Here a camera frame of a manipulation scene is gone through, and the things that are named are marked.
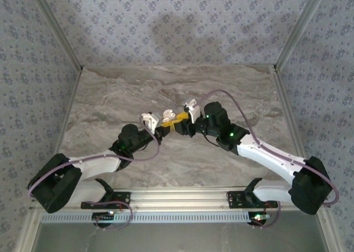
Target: patterned wallpaper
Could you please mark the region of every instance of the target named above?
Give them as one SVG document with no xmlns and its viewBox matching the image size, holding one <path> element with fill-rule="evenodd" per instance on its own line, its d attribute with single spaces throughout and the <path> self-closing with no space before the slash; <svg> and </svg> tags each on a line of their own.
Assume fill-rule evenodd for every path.
<svg viewBox="0 0 354 252">
<path fill-rule="evenodd" d="M 354 251 L 354 0 L 323 0 L 282 72 L 309 155 L 327 163 Z"/>
<path fill-rule="evenodd" d="M 51 157 L 77 73 L 33 0 L 0 1 L 0 251 L 12 251 L 29 179 Z"/>
<path fill-rule="evenodd" d="M 306 0 L 48 0 L 82 66 L 274 63 Z"/>
</svg>

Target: floral wallpaper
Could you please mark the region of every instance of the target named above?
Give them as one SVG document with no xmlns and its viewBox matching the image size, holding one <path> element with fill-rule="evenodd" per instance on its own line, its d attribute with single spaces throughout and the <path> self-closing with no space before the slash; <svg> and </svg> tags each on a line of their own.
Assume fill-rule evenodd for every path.
<svg viewBox="0 0 354 252">
<path fill-rule="evenodd" d="M 322 0 L 282 71 L 309 155 L 323 159 L 341 198 L 333 207 L 354 251 L 354 0 Z"/>
<path fill-rule="evenodd" d="M 82 66 L 275 63 L 307 0 L 48 0 Z"/>
<path fill-rule="evenodd" d="M 0 251 L 13 251 L 29 179 L 50 159 L 78 74 L 33 0 L 0 1 Z"/>
</svg>

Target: marble surface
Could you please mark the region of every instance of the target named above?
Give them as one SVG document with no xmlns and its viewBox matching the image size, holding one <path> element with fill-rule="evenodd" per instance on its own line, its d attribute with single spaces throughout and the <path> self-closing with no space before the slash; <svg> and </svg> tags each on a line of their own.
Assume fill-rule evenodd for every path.
<svg viewBox="0 0 354 252">
<path fill-rule="evenodd" d="M 294 153 L 272 76 L 265 66 L 154 66 L 84 69 L 72 105 L 61 151 L 84 156 L 108 149 L 127 123 L 138 124 L 142 113 L 173 109 L 182 112 L 189 98 L 221 88 L 229 91 L 244 110 L 257 136 Z M 223 93 L 219 101 L 235 124 L 246 124 Z M 136 159 L 154 154 L 155 144 L 135 153 Z M 193 138 L 170 133 L 152 161 L 132 162 L 126 169 L 104 174 L 112 187 L 244 186 L 255 177 L 278 175 L 252 160 Z"/>
</svg>

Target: gray marble tabletop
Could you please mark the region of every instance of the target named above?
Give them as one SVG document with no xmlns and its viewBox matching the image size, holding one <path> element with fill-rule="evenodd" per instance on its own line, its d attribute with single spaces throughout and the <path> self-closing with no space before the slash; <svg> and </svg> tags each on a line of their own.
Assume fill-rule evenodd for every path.
<svg viewBox="0 0 354 252">
<path fill-rule="evenodd" d="M 84 69 L 76 91 L 61 151 L 66 156 L 96 154 L 108 149 L 127 123 L 142 113 L 183 111 L 190 98 L 221 88 L 229 91 L 244 110 L 257 136 L 294 153 L 272 75 L 263 66 L 154 66 Z M 240 112 L 223 93 L 219 101 L 230 120 L 247 127 Z M 154 154 L 150 143 L 136 159 Z M 193 138 L 170 133 L 152 161 L 132 162 L 126 169 L 100 176 L 112 187 L 245 186 L 255 177 L 279 177 L 252 160 Z"/>
</svg>

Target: floor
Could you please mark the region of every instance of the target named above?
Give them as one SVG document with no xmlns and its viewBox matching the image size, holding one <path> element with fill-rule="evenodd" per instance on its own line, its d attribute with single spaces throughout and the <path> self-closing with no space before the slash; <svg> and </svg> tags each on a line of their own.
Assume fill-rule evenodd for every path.
<svg viewBox="0 0 354 252">
<path fill-rule="evenodd" d="M 170 66 L 84 69 L 72 105 L 61 151 L 66 156 L 96 154 L 108 149 L 127 123 L 142 113 L 182 112 L 185 101 L 200 99 L 221 88 L 229 91 L 259 138 L 294 153 L 272 76 L 266 66 Z M 232 101 L 212 96 L 228 111 L 232 122 L 246 127 Z M 136 153 L 153 155 L 155 146 Z M 255 177 L 278 176 L 251 160 L 214 147 L 202 136 L 171 133 L 153 161 L 133 162 L 126 169 L 102 175 L 113 188 L 163 186 L 243 186 Z"/>
</svg>

